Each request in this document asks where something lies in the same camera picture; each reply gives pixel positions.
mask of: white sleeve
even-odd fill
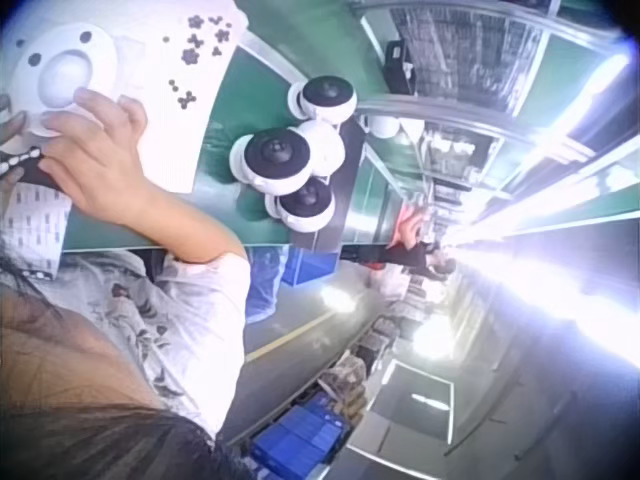
[[[197,421],[213,432],[222,428],[244,363],[249,284],[249,262],[234,254],[203,265],[167,256],[156,281],[174,312],[162,363],[195,403]]]

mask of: finger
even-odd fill
[[[144,109],[142,103],[135,98],[121,95],[118,99],[118,104],[129,116],[129,123],[131,124],[132,140],[134,145],[137,146],[140,137],[147,129],[149,120],[147,118],[147,112]]]
[[[58,160],[78,179],[92,175],[101,164],[88,155],[82,148],[66,137],[58,137],[42,147],[42,153]]]
[[[105,132],[120,147],[129,147],[131,125],[127,113],[113,100],[101,93],[79,88],[73,96],[77,105],[84,108],[102,123]]]
[[[6,110],[11,105],[11,101],[9,100],[9,95],[2,94],[0,95],[0,112]]]
[[[73,175],[62,163],[54,158],[45,157],[38,163],[38,168],[43,172],[48,173],[62,191],[71,198],[73,203],[75,203],[79,208],[83,208],[86,201],[82,188],[80,188],[73,178]]]
[[[24,168],[16,167],[0,180],[0,191],[9,194],[24,175]]]
[[[0,125],[0,145],[7,143],[18,135],[27,121],[27,114],[20,112],[11,120]]]
[[[104,164],[103,159],[111,156],[113,141],[96,122],[63,111],[46,112],[41,118],[45,127],[70,138],[96,161]]]

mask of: hand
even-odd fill
[[[0,112],[7,110],[10,105],[9,96],[0,95]],[[4,145],[18,135],[24,128],[26,121],[27,115],[24,112],[19,112],[9,121],[0,124],[0,145]]]
[[[130,226],[153,190],[138,157],[138,141],[147,127],[144,107],[128,97],[115,103],[83,88],[74,101],[104,127],[71,112],[45,113],[42,124],[61,136],[44,146],[39,167],[84,213]]]

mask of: factory floor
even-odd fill
[[[225,442],[268,419],[375,320],[383,302],[366,279],[364,267],[340,262],[330,277],[295,288],[281,285],[276,312],[245,329],[246,363],[221,432]],[[355,309],[343,313],[328,305],[327,288],[346,293]]]

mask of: red object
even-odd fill
[[[384,270],[386,263],[365,263],[364,266],[371,270]]]
[[[400,213],[398,213],[398,218],[396,219],[396,224],[393,227],[391,241],[389,242],[389,245],[387,245],[387,248],[391,248],[402,241],[400,238],[400,225],[402,225],[407,218],[411,217],[414,212],[415,209],[412,205],[409,205],[408,203],[402,204],[402,207],[400,207]]]

